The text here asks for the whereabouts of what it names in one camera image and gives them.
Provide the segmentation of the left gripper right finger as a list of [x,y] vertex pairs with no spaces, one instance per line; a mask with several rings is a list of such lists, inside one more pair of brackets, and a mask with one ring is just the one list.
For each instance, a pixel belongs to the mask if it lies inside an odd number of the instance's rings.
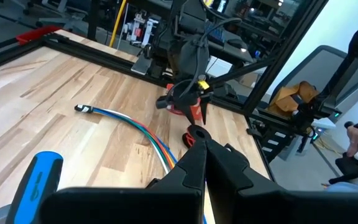
[[358,192],[290,191],[253,170],[234,148],[206,142],[206,181],[216,223],[356,223]]

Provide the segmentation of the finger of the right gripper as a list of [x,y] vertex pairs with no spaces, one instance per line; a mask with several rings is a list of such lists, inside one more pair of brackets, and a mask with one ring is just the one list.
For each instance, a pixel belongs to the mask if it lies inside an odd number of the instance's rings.
[[202,117],[204,124],[206,124],[207,107],[208,107],[208,103],[211,101],[211,99],[212,99],[211,95],[200,96],[201,117]]
[[191,107],[194,106],[196,102],[179,102],[178,109],[186,116],[191,124],[195,124],[195,119],[193,117],[193,113]]

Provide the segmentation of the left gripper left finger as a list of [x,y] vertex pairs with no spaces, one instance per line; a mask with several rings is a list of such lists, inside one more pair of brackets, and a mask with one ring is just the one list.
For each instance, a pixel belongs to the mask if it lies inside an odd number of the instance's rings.
[[73,187],[49,196],[41,223],[201,223],[207,148],[197,141],[162,179],[142,188]]

